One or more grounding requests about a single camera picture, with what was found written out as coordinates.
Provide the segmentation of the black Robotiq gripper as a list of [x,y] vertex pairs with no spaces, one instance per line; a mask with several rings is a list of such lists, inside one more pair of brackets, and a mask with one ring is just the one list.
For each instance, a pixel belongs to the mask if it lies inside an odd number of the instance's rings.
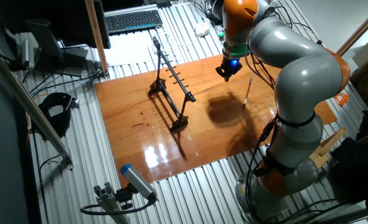
[[230,59],[227,57],[223,58],[221,67],[217,67],[216,72],[224,78],[225,82],[228,82],[234,73],[237,73],[241,68],[242,64],[239,59]]

